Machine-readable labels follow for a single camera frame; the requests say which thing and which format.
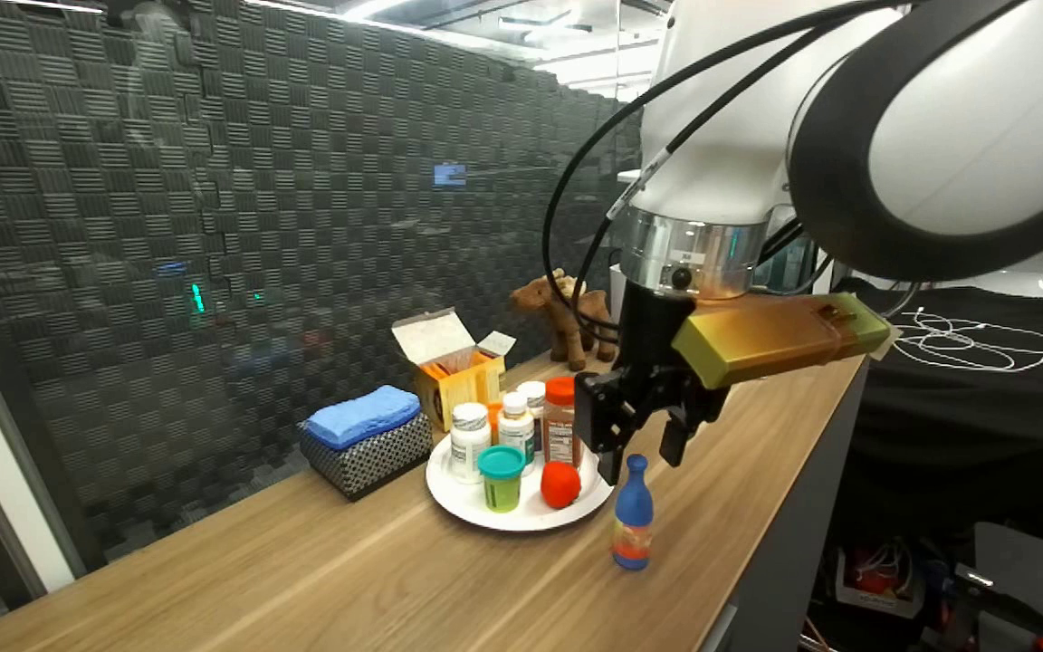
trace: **ceiling light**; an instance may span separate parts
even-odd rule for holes
[[[276,3],[276,0],[248,0],[248,3],[253,3],[253,6],[276,6],[276,11],[290,11],[290,14],[341,19],[341,14],[333,14],[333,11],[326,11],[326,6],[313,6],[313,3]]]
[[[367,0],[367,3],[358,3],[350,11],[341,11],[341,19],[362,23],[362,19],[385,14],[385,11],[399,6],[399,3],[406,3],[406,0]]]
[[[50,6],[50,11],[70,11],[70,14],[100,14],[99,6],[85,6],[85,3],[56,3],[56,0],[11,0],[20,6]]]

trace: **small bottle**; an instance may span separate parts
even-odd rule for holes
[[[546,379],[546,410],[545,410],[545,463],[572,463],[579,467],[585,446],[572,434],[572,378]]]
[[[477,479],[481,449],[489,449],[489,410],[481,403],[458,403],[448,432],[448,471],[460,479]]]
[[[534,437],[534,416],[528,416],[524,396],[512,392],[500,403],[496,440],[518,449],[523,461],[528,463],[534,461],[528,437]]]
[[[524,379],[524,385],[518,385],[518,396],[524,396],[524,405],[528,405],[534,434],[528,434],[524,461],[534,461],[539,454],[539,446],[545,446],[546,385],[545,379]]]
[[[643,571],[653,560],[655,497],[645,486],[645,457],[627,457],[627,486],[615,497],[615,536],[610,543],[622,571]]]

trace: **cardboard box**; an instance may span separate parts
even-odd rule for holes
[[[416,364],[416,396],[434,432],[453,427],[458,403],[500,403],[505,354],[516,338],[489,332],[475,343],[470,329],[453,306],[399,319],[391,326],[403,354]]]

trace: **orange bottle cap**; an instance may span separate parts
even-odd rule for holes
[[[546,403],[572,405],[572,378],[551,378]]]

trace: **dark mesh wall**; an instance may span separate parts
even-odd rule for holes
[[[110,555],[269,483],[317,405],[406,385],[403,315],[453,304],[537,354],[546,332],[507,290],[539,270],[562,163],[615,108],[241,0],[197,36],[158,19],[0,3],[0,332]],[[585,165],[562,263],[633,145]],[[437,189],[437,163],[465,183]]]

